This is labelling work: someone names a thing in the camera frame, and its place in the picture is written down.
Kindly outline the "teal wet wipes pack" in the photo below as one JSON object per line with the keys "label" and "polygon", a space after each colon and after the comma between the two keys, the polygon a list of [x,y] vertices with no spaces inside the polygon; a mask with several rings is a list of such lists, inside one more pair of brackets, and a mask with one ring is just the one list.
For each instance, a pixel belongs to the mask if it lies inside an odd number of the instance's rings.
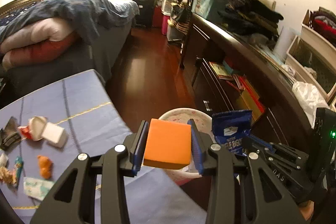
{"label": "teal wet wipes pack", "polygon": [[23,192],[26,196],[43,201],[50,189],[54,186],[53,181],[38,178],[24,177]]}

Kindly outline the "orange peel piece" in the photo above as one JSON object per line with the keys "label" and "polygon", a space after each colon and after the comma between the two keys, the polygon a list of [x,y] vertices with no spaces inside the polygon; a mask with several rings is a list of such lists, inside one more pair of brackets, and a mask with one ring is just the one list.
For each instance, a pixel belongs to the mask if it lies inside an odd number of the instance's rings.
{"label": "orange peel piece", "polygon": [[52,176],[53,162],[46,156],[38,155],[39,173],[42,178],[48,180]]}

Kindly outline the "small colourful candy wrapper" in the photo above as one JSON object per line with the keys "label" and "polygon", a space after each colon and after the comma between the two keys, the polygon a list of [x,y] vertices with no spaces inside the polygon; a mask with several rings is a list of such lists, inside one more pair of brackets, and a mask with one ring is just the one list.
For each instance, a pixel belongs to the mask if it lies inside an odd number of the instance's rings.
{"label": "small colourful candy wrapper", "polygon": [[23,169],[23,159],[22,159],[22,157],[18,156],[15,159],[14,169],[13,169],[13,187],[14,188],[18,187],[22,169]]}

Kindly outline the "small white box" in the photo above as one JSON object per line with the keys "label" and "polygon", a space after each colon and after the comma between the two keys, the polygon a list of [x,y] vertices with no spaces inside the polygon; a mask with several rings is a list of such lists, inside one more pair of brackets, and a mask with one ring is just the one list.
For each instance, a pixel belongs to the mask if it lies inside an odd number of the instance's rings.
{"label": "small white box", "polygon": [[63,127],[47,122],[42,132],[42,138],[56,148],[63,148],[68,139],[68,134]]}

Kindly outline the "beige tissue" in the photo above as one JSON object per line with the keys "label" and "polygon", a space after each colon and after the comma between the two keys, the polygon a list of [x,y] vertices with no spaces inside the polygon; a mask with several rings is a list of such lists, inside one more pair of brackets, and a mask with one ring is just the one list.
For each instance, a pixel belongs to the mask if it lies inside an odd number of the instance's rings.
{"label": "beige tissue", "polygon": [[8,170],[5,166],[1,166],[0,180],[5,182],[6,184],[15,186],[17,183],[15,170]]}

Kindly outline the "blue snack bag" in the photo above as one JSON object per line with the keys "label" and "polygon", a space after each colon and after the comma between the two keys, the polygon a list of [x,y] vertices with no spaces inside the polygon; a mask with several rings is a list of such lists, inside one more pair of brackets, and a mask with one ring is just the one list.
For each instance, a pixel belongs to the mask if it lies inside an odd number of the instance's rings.
{"label": "blue snack bag", "polygon": [[243,138],[250,135],[252,110],[234,110],[212,115],[215,141],[230,152],[243,155]]}

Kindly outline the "orange block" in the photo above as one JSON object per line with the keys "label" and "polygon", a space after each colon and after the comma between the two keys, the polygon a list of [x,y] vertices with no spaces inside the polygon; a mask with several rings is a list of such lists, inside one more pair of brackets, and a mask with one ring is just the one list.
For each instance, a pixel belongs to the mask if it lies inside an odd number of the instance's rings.
{"label": "orange block", "polygon": [[182,169],[191,161],[191,126],[152,119],[143,164],[162,169]]}

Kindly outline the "white plastic bag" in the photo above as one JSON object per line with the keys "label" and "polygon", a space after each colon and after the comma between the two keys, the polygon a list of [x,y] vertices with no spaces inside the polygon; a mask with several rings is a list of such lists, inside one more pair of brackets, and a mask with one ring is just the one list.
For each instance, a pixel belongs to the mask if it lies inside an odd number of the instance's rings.
{"label": "white plastic bag", "polygon": [[292,92],[306,114],[311,127],[314,128],[317,109],[319,107],[329,109],[324,97],[316,86],[301,81],[293,84]]}

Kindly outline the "blue checked tablecloth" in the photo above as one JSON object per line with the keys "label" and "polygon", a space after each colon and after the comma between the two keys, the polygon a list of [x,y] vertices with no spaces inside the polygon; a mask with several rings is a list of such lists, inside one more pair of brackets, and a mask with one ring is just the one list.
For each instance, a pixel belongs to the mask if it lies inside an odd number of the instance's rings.
{"label": "blue checked tablecloth", "polygon": [[[22,177],[39,177],[38,155],[53,163],[57,180],[80,153],[96,156],[120,144],[131,133],[106,93],[94,70],[56,81],[7,105],[1,125],[10,118],[21,125],[35,116],[64,128],[68,139],[58,149],[46,141],[23,140],[7,151],[8,166],[20,156]],[[206,212],[161,169],[144,166],[134,178],[125,179],[131,223],[205,223]]]}

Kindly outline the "red white crushed cup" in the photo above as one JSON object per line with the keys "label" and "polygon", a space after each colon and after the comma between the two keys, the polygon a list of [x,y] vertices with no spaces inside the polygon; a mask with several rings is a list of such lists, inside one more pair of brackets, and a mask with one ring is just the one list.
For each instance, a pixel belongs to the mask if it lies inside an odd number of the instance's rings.
{"label": "red white crushed cup", "polygon": [[40,141],[47,122],[46,117],[34,116],[29,119],[27,126],[19,126],[18,130],[23,137],[32,141]]}

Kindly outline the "dark foil wrapper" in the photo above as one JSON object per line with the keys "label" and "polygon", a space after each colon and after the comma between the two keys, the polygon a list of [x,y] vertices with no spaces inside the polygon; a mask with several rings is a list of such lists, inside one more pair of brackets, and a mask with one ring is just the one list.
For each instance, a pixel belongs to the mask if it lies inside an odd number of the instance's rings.
{"label": "dark foil wrapper", "polygon": [[1,149],[8,150],[14,143],[21,140],[17,119],[11,117],[4,128],[1,128]]}

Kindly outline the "white storage rack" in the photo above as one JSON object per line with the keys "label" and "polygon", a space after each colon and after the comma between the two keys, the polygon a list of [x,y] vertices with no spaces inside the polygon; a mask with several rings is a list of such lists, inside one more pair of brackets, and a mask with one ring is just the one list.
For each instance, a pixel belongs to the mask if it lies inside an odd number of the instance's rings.
{"label": "white storage rack", "polygon": [[328,104],[335,101],[335,13],[323,7],[307,10],[285,63],[296,80],[313,84]]}

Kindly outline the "dark wooden dresser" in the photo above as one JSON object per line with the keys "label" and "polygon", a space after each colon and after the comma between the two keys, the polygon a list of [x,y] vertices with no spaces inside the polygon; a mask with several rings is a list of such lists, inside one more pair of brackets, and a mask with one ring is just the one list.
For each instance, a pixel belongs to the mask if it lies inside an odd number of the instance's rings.
{"label": "dark wooden dresser", "polygon": [[313,130],[291,84],[236,35],[193,14],[180,67],[199,110],[251,109],[253,135],[310,153]]}

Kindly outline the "bed with dark headboard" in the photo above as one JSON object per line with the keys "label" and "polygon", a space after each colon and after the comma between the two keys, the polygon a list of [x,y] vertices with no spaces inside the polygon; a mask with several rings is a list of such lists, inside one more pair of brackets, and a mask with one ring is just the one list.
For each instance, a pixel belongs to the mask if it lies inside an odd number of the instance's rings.
{"label": "bed with dark headboard", "polygon": [[[41,1],[17,9],[1,19],[1,26],[7,25],[18,15]],[[95,70],[104,80],[111,77],[111,70],[130,34],[132,22],[122,27],[106,29],[98,26],[100,36],[92,44],[79,38],[58,58],[42,64],[28,65],[4,70],[1,57],[1,78],[5,88],[1,92],[1,105],[6,106],[19,97],[54,83],[65,77],[89,69]]]}

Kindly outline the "pink and red folded quilt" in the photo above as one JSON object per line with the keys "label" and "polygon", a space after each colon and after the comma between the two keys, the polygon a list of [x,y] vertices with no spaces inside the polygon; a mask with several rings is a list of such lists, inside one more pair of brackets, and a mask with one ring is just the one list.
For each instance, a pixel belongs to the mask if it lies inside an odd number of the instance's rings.
{"label": "pink and red folded quilt", "polygon": [[23,27],[1,42],[4,70],[42,64],[58,58],[79,35],[60,18],[48,18]]}

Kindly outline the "blue patterned duvet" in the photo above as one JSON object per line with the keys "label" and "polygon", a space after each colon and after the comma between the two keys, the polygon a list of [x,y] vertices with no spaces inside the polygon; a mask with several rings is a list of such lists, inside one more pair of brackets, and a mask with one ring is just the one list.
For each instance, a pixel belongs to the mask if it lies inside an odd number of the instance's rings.
{"label": "blue patterned duvet", "polygon": [[80,37],[92,44],[100,34],[98,26],[107,30],[122,27],[139,15],[135,1],[113,4],[109,0],[44,0],[1,26],[1,42],[26,25],[47,18],[67,20]]}

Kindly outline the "pile of clothes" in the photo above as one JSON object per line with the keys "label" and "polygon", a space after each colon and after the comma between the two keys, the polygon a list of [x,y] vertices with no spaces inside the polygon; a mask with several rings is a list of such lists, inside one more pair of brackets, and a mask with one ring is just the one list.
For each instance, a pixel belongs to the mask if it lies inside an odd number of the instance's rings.
{"label": "pile of clothes", "polygon": [[191,11],[228,32],[270,40],[278,38],[278,24],[284,19],[260,0],[193,0]]}

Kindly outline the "pink storage box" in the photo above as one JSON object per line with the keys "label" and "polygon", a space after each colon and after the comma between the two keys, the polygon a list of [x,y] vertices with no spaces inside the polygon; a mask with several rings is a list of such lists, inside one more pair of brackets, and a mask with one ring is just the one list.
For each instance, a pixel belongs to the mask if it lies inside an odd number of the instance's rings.
{"label": "pink storage box", "polygon": [[161,7],[160,6],[155,6],[152,27],[153,28],[160,28],[161,33],[163,35],[166,35],[169,18],[170,18],[169,15],[165,15],[164,13],[161,12]]}

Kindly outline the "black suitcase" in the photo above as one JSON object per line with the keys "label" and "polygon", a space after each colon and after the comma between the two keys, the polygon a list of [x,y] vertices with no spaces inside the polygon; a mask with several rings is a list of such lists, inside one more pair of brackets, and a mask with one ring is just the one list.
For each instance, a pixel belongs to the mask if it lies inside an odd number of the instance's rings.
{"label": "black suitcase", "polygon": [[135,16],[138,26],[151,28],[156,0],[133,0],[138,5],[139,14]]}

